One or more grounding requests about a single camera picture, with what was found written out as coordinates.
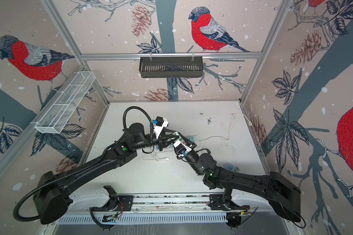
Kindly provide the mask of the blue square socket cube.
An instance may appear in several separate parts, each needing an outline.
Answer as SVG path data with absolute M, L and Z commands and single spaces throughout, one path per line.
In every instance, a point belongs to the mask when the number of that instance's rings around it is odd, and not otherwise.
M 224 165 L 223 165 L 223 168 L 224 169 L 227 169 L 227 170 L 229 170 L 229 171 L 233 171 L 234 170 L 234 165 L 232 165 L 231 163 L 225 163 Z

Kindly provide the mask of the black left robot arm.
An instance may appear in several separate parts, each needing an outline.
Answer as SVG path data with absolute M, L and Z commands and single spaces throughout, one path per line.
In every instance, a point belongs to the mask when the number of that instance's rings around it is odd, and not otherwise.
M 129 111 L 142 112 L 149 123 L 150 133 L 145 134 L 141 123 L 126 125 L 126 116 Z M 88 161 L 75 169 L 54 175 L 45 173 L 38 187 L 20 199 L 14 210 L 13 217 L 20 222 L 40 220 L 42 224 L 52 223 L 61 218 L 73 204 L 70 195 L 78 188 L 113 169 L 124 166 L 137 156 L 137 150 L 147 147 L 159 147 L 160 150 L 175 143 L 180 136 L 163 126 L 165 120 L 157 117 L 151 119 L 148 113 L 138 106 L 131 106 L 123 114 L 123 135 L 118 141 L 109 145 L 101 156 Z M 37 215 L 25 217 L 20 215 L 21 206 L 32 198 L 36 206 Z

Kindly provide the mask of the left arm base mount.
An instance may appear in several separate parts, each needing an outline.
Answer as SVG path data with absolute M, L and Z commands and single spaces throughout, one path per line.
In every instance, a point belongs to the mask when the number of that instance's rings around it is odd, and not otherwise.
M 133 195 L 119 195 L 112 186 L 103 187 L 108 193 L 109 199 L 100 207 L 92 207 L 94 212 L 129 212 L 133 204 Z

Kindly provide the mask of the white multicolour power strip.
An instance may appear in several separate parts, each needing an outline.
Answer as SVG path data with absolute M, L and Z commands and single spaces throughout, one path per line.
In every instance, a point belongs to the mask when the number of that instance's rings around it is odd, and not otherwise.
M 194 142 L 196 144 L 196 146 L 200 146 L 200 140 L 198 136 L 186 136 L 186 138 L 191 141 Z M 186 141 L 183 138 L 179 138 L 179 141 L 182 142 L 183 144 L 186 144 Z M 169 151 L 173 151 L 174 150 L 174 146 L 173 144 L 170 144 L 169 146 L 167 146 L 166 148 L 163 148 L 162 151 L 163 152 L 169 152 Z M 159 146 L 155 147 L 155 153 L 159 153 Z

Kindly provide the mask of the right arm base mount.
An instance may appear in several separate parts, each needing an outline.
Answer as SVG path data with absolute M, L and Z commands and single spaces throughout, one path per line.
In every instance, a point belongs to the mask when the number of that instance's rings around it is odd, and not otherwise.
M 223 194 L 210 194 L 208 206 L 213 211 L 248 211 L 251 208 L 249 205 L 239 206 L 235 204 L 232 200 L 231 194 L 232 189 L 225 189 Z

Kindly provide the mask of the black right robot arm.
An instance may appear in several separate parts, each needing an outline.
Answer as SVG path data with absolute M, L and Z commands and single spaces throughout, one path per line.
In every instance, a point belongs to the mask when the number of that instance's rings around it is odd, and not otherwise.
M 217 166 L 217 162 L 206 149 L 199 154 L 194 148 L 196 144 L 185 137 L 179 137 L 173 142 L 175 154 L 179 160 L 188 163 L 209 189 L 224 189 L 224 195 L 213 207 L 232 209 L 231 194 L 239 190 L 257 195 L 266 201 L 280 217 L 292 221 L 305 228 L 306 222 L 301 215 L 301 190 L 281 174 L 271 171 L 268 175 L 250 175 L 227 170 Z

